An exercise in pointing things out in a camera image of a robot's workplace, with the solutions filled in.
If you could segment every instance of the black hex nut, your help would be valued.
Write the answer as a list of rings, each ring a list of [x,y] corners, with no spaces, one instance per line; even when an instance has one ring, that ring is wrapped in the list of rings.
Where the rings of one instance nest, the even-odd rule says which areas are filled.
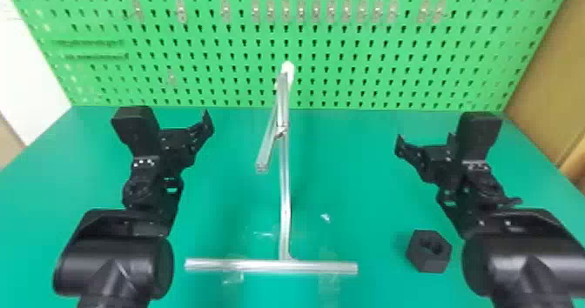
[[[419,272],[442,273],[451,259],[451,244],[437,231],[414,230],[407,258]]]

